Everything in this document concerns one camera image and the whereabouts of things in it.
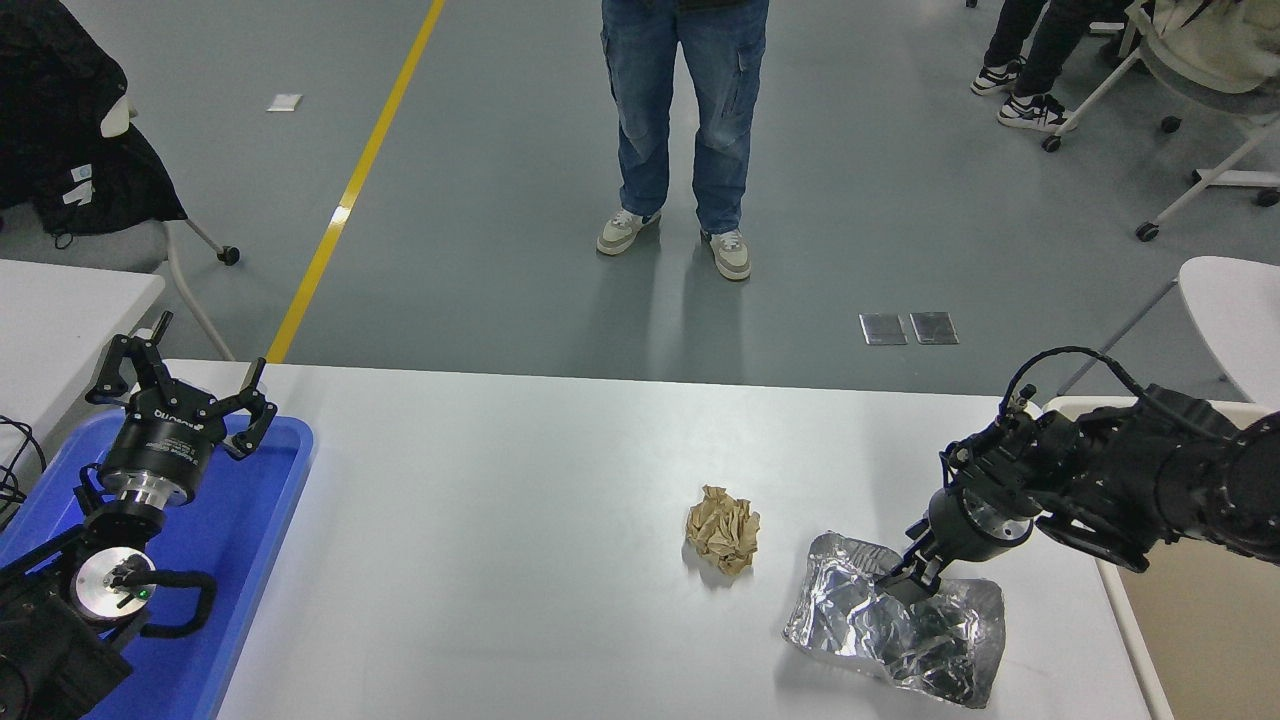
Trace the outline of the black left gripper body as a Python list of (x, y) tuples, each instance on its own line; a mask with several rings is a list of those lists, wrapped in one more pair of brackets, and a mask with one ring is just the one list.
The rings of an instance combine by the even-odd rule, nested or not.
[(100, 483), (120, 491), (127, 479), (147, 474), (197, 491), (218, 443), (218, 421), (142, 393), (125, 405), (123, 425), (100, 462)]

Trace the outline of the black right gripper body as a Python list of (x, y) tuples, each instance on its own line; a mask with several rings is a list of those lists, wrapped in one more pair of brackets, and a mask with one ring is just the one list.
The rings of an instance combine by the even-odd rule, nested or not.
[(970, 489), (943, 488), (931, 498), (931, 552), (942, 564), (986, 562), (1016, 547), (1016, 519)]

